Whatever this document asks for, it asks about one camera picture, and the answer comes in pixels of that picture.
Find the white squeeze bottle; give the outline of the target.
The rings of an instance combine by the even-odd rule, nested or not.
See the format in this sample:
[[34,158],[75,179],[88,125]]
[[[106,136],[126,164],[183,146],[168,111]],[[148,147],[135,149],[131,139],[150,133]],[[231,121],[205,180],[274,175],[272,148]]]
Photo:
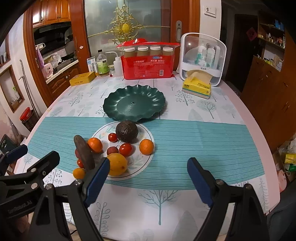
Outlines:
[[123,67],[122,67],[122,62],[121,62],[121,56],[119,56],[118,53],[115,51],[108,51],[108,52],[106,52],[106,54],[114,54],[115,55],[115,59],[113,62],[113,66],[114,66],[113,76],[116,76],[116,77],[123,76]]

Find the dark green scalloped plate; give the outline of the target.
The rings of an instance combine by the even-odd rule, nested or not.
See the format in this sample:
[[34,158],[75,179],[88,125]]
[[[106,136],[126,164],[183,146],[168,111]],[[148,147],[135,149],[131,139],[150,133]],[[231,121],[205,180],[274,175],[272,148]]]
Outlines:
[[135,85],[119,88],[104,100],[103,110],[116,121],[139,121],[161,112],[165,96],[157,88]]

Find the small yellow kumquat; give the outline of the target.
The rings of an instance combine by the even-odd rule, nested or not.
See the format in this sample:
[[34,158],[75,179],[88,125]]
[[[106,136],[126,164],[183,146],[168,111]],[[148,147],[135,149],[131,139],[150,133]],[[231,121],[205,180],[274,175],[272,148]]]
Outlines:
[[84,179],[86,171],[79,167],[74,169],[72,174],[75,179]]

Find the orange tangerine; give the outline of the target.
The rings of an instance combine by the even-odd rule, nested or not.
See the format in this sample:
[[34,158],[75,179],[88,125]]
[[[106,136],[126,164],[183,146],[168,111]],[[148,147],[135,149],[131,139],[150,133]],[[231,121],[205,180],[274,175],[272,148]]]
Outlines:
[[103,144],[100,141],[100,139],[93,137],[93,138],[90,138],[87,141],[87,143],[88,143],[90,149],[92,150],[92,152],[97,153],[97,154],[102,152]]
[[154,152],[154,143],[149,139],[144,139],[139,144],[139,150],[143,155],[150,155]]

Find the green label glass bottle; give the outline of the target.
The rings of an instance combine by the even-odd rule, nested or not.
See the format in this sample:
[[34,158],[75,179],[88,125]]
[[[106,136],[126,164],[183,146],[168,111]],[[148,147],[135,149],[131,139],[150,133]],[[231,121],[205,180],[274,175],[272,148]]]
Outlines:
[[107,74],[109,72],[109,66],[107,62],[107,57],[104,55],[102,49],[98,50],[98,57],[96,59],[98,73],[100,75]]

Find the red paper cup pack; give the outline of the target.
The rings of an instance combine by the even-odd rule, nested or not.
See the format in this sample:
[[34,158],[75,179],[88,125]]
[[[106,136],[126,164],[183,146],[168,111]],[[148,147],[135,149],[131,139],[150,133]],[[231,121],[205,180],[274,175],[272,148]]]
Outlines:
[[175,49],[179,43],[151,42],[139,38],[125,41],[116,48],[126,80],[173,77]]

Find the overripe dark banana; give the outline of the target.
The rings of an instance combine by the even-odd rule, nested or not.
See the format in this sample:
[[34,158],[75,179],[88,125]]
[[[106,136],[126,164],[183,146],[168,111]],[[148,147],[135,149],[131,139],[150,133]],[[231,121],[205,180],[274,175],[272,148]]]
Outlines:
[[74,136],[74,144],[86,171],[95,168],[93,154],[87,142],[80,135]]

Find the small glass jar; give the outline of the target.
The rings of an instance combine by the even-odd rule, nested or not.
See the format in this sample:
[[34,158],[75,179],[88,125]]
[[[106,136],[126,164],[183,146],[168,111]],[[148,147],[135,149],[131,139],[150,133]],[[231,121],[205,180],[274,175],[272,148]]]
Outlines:
[[114,65],[109,65],[109,76],[112,77],[115,75]]

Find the tree print tablecloth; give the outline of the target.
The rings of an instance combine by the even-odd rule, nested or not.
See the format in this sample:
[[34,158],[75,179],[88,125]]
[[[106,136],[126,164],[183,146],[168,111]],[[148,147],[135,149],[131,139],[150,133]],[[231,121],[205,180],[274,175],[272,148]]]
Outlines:
[[28,153],[17,164],[23,173],[50,151],[59,165],[44,182],[73,181],[77,167],[73,138],[91,138],[113,122],[104,100],[119,88],[148,85],[166,99],[164,109],[143,124],[154,137],[154,155],[144,171],[123,181],[106,181],[90,206],[101,235],[112,240],[192,240],[205,221],[204,204],[187,172],[195,157],[215,178],[229,185],[250,183],[265,213],[280,201],[278,178],[268,144],[248,109],[224,83],[205,100],[182,92],[179,77],[125,80],[98,77],[69,87],[44,113],[27,140]]

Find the white blue carton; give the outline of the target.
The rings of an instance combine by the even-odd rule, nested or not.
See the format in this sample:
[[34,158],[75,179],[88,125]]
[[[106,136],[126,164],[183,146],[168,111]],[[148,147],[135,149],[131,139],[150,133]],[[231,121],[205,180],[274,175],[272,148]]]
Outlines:
[[86,61],[87,61],[87,66],[88,66],[89,72],[92,72],[93,71],[93,64],[96,63],[95,57],[87,58]]

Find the red cherry tomato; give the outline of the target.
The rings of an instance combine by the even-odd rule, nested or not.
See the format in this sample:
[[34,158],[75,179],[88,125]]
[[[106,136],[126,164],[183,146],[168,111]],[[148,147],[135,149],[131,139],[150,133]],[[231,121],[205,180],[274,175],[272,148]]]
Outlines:
[[78,165],[80,168],[84,169],[84,164],[83,164],[83,162],[82,162],[80,159],[77,160],[77,165]]
[[117,137],[116,133],[110,133],[108,135],[108,140],[112,143],[116,143],[118,141],[118,137]]
[[124,143],[119,147],[119,153],[125,157],[132,154],[132,145],[130,143]]

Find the gold door ornament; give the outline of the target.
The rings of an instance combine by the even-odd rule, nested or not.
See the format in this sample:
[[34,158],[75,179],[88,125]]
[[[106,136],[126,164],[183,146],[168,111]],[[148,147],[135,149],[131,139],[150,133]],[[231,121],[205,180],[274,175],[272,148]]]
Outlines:
[[87,39],[120,44],[136,38],[159,40],[170,30],[170,6],[162,1],[85,1]]

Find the dark avocado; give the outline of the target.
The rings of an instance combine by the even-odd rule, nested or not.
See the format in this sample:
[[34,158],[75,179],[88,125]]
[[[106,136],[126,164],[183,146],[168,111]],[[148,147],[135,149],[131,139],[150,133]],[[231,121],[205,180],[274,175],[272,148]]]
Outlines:
[[138,136],[138,128],[133,121],[124,120],[116,126],[115,133],[120,141],[132,143]]

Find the large yellow orange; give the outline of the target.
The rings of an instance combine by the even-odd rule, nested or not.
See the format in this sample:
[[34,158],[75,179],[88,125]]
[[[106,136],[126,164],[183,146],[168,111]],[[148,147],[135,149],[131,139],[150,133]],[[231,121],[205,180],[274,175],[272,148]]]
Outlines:
[[110,162],[109,176],[120,176],[127,169],[128,161],[122,154],[111,153],[107,156]]

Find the red lidded trash bin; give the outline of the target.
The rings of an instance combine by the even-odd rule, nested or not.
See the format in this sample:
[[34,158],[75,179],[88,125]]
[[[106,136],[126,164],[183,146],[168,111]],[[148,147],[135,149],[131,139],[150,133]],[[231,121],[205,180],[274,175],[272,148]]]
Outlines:
[[39,117],[37,116],[36,112],[29,107],[27,107],[20,116],[20,121],[30,132],[33,130],[38,120]]

